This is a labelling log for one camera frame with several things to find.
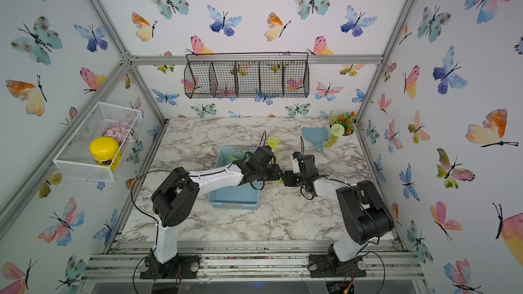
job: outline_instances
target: potted plant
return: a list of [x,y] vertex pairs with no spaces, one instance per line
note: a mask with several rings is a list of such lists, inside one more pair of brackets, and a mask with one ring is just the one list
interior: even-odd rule
[[355,112],[344,112],[340,115],[334,115],[334,112],[330,112],[330,136],[326,147],[331,148],[337,143],[347,142],[349,136],[354,133],[357,122],[358,115]]

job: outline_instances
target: yellow lid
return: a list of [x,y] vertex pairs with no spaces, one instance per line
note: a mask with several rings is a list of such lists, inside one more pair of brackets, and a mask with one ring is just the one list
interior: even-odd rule
[[95,159],[98,160],[109,160],[113,159],[118,152],[118,142],[108,136],[102,136],[97,138],[89,146],[89,150]]

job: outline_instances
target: blue plastic basket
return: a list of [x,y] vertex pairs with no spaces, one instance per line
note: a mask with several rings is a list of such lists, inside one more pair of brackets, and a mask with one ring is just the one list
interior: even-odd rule
[[[245,152],[256,151],[256,148],[245,147],[242,150],[241,147],[222,147],[218,154],[218,161],[216,167],[224,167],[232,162],[232,157],[236,159],[243,159]],[[260,182],[255,181],[253,185],[256,188],[260,187]],[[250,184],[243,184],[240,186],[227,186],[209,193],[207,202],[218,209],[247,209],[256,210],[258,209],[260,192],[253,189]]]

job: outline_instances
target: yellow jar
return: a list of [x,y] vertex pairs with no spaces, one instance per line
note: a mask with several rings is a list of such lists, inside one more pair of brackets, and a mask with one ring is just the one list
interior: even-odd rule
[[108,136],[97,138],[89,146],[96,164],[105,167],[111,166],[111,172],[114,172],[120,158],[122,158],[122,153],[118,152],[118,148],[120,148],[118,142]]

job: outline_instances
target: white flower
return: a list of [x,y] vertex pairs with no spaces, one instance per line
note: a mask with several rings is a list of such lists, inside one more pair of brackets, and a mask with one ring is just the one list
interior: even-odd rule
[[344,132],[345,132],[345,128],[340,124],[334,124],[333,126],[330,127],[330,133],[337,138],[342,136]]

